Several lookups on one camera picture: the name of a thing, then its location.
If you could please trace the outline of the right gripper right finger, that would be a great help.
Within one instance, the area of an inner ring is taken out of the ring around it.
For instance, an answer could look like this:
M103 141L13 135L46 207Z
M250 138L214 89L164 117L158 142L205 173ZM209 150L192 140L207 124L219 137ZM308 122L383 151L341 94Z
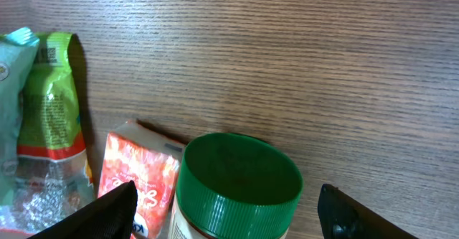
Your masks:
M331 184L322 185L317 210L325 239L416 239Z

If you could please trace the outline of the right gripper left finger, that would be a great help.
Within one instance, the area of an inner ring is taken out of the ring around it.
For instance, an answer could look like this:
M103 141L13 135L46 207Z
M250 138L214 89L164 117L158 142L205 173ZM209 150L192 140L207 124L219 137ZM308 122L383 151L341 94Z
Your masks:
M30 239L130 239L137 200L135 183L124 182Z

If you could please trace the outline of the red white tissue packet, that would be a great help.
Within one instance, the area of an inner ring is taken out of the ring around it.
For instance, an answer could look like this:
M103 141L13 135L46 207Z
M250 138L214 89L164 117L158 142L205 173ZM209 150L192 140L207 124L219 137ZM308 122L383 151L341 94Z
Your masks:
M138 195L132 238L157 238L174 197L185 145L128 121L108 133L98 196L133 181Z

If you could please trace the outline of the green candy bag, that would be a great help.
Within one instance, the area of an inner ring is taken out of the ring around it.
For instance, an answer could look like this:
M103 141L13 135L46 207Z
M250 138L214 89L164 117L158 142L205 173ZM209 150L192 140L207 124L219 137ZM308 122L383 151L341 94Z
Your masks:
M37 36L39 48L23 89L13 202L1 208L1 230L25 235L95 199L69 61L76 37L64 32Z

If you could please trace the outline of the green lid jar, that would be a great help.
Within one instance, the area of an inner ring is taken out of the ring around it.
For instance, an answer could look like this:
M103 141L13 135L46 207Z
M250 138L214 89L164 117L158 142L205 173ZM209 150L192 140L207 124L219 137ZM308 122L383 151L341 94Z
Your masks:
M298 167L264 141L200 136L184 151L168 237L284 238L302 190Z

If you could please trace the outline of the teal snack packet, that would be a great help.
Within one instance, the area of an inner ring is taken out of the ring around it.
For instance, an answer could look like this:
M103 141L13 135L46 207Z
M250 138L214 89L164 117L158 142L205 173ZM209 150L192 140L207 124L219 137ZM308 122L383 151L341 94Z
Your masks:
M39 47L28 27L1 37L1 204L10 205L18 164L17 143L22 125L22 96Z

